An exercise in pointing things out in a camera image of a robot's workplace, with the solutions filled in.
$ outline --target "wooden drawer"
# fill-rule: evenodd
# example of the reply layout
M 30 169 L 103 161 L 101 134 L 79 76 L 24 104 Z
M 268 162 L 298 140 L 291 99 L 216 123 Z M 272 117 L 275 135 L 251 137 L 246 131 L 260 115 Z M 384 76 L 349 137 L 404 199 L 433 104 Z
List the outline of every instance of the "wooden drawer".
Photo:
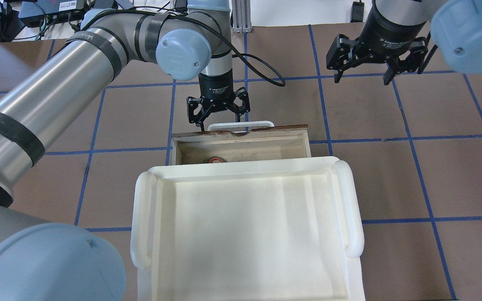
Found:
M 207 163 L 214 156 L 226 162 L 310 158 L 308 126 L 172 134 L 170 165 Z

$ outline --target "blue plastic cover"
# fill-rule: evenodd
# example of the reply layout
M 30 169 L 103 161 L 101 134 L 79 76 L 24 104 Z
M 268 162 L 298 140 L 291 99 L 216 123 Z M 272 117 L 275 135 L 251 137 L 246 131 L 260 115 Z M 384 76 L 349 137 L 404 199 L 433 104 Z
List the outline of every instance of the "blue plastic cover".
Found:
M 40 224 L 0 243 L 0 301 L 120 301 L 125 289 L 119 253 L 80 227 Z
M 230 1 L 229 0 L 187 0 L 187 8 L 229 12 Z
M 482 72 L 482 0 L 450 0 L 431 21 L 444 60 L 464 74 Z
M 211 60 L 209 42 L 191 29 L 180 28 L 164 35 L 155 50 L 157 64 L 176 80 L 192 80 Z

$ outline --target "brown tiled floor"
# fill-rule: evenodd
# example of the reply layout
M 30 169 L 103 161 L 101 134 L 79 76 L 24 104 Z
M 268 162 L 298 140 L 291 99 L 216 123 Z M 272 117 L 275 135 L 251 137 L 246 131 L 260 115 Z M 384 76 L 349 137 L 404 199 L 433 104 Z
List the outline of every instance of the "brown tiled floor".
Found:
M 328 156 L 330 148 L 349 162 L 364 220 L 368 301 L 482 301 L 482 117 L 465 77 L 449 72 L 438 53 L 427 74 L 397 77 L 396 90 L 382 85 L 381 65 L 352 69 L 334 84 L 325 68 L 330 43 L 338 33 L 356 38 L 361 29 L 359 23 L 314 25 L 313 40 L 308 26 L 247 34 L 249 53 L 297 77 L 279 88 L 255 82 L 249 72 L 249 119 L 307 123 L 313 156 Z M 243 50 L 243 35 L 233 35 L 233 42 Z M 56 53 L 63 41 L 0 44 L 0 92 L 46 61 L 52 45 Z M 238 59 L 234 67 L 235 79 L 244 79 Z M 468 78 L 482 110 L 482 74 Z M 166 164 L 169 132 L 196 130 L 187 122 L 187 96 L 199 96 L 197 84 L 173 86 L 157 66 L 130 63 L 103 101 L 92 101 L 15 187 L 12 209 L 77 221 L 118 248 L 128 273 L 124 300 L 136 299 L 129 254 L 134 183 L 143 171 Z M 206 125 L 231 121 L 233 114 L 223 112 Z

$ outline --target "white handle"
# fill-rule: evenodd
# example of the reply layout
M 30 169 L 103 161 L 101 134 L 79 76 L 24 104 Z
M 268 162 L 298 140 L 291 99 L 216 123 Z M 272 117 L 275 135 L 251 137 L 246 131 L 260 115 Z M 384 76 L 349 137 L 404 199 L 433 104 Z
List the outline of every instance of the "white handle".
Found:
M 360 218 L 360 208 L 354 189 L 352 171 L 347 162 L 337 161 L 331 167 L 332 173 L 337 175 L 340 183 L 340 192 L 345 215 L 348 244 L 345 249 L 346 255 L 350 258 L 360 257 L 364 251 L 364 230 Z
M 273 127 L 274 123 L 266 120 L 262 121 L 247 121 L 247 122 L 226 122 L 214 123 L 208 126 L 208 131 L 221 130 L 223 128 L 253 128 L 255 126 L 269 126 Z
M 138 269 L 151 265 L 148 256 L 148 235 L 150 228 L 151 185 L 157 182 L 155 175 L 146 171 L 141 173 L 135 185 L 133 221 L 131 223 L 130 253 L 133 264 Z

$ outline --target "white tray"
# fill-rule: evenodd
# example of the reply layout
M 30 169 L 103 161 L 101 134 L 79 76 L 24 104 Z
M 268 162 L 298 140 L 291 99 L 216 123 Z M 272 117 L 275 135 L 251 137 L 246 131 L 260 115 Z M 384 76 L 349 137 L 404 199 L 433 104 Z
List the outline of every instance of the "white tray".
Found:
M 363 248 L 335 157 L 159 166 L 136 183 L 139 301 L 363 301 Z

